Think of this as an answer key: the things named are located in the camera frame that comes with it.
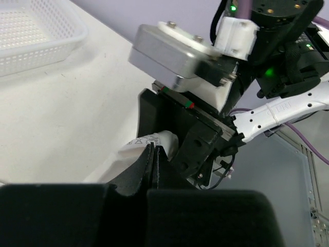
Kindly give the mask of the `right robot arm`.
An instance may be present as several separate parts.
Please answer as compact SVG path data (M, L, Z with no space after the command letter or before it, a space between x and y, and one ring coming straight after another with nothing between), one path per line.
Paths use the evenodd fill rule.
M154 78L139 95L137 136L169 131L178 179L208 186L218 157L328 109L323 1L221 1L210 42L174 22L140 25L129 61Z

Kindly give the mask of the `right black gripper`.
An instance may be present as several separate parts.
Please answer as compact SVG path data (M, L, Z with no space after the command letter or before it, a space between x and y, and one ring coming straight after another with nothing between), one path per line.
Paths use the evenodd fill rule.
M144 89L138 97L137 137L170 131L177 135L179 148L171 160L180 175L208 186L213 163L235 131L218 111L192 93L178 93L160 82Z

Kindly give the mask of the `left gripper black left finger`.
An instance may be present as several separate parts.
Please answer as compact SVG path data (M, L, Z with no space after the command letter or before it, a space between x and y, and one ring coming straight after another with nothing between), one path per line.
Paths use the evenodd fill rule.
M1 187L1 246L144 246L154 146L106 184Z

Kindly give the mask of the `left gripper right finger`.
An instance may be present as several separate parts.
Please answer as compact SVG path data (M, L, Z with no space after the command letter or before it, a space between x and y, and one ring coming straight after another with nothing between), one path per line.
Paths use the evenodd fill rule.
M254 190L198 189L183 173L209 173L214 157L189 148L182 161L148 145L147 246L281 246L269 200Z

